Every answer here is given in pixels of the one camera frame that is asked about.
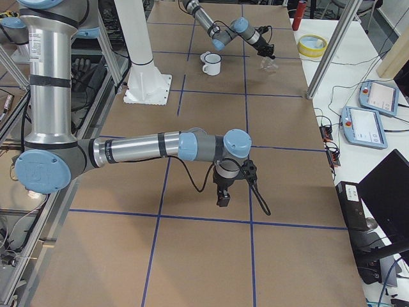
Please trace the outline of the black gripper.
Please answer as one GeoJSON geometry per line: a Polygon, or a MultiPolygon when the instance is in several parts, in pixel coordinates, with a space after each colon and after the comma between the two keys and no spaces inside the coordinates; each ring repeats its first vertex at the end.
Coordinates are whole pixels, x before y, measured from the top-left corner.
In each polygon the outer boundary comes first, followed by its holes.
{"type": "Polygon", "coordinates": [[[235,178],[225,178],[217,172],[213,173],[213,183],[217,185],[217,206],[227,207],[230,201],[228,187],[233,185],[235,178]]]}
{"type": "Polygon", "coordinates": [[[258,40],[255,43],[255,49],[258,56],[268,56],[272,60],[275,59],[274,44],[269,44],[264,39],[258,40]]]}

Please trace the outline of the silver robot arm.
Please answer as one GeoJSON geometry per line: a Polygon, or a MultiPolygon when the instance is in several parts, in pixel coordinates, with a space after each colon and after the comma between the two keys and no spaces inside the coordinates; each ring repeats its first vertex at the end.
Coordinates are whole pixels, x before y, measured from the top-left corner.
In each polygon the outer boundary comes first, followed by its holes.
{"type": "Polygon", "coordinates": [[[263,37],[263,34],[271,28],[270,26],[256,28],[245,17],[237,18],[227,25],[219,20],[212,20],[199,1],[182,1],[181,3],[186,13],[193,16],[206,31],[217,51],[223,50],[236,37],[240,37],[257,51],[258,56],[275,59],[274,44],[270,44],[263,37]]]}
{"type": "Polygon", "coordinates": [[[106,164],[159,158],[213,164],[217,205],[229,201],[228,187],[245,178],[251,137],[233,129],[214,136],[201,129],[162,132],[125,139],[78,139],[72,133],[72,38],[98,28],[96,1],[21,1],[28,29],[31,132],[23,134],[15,162],[18,181],[28,190],[52,194],[85,172],[106,164]]]}

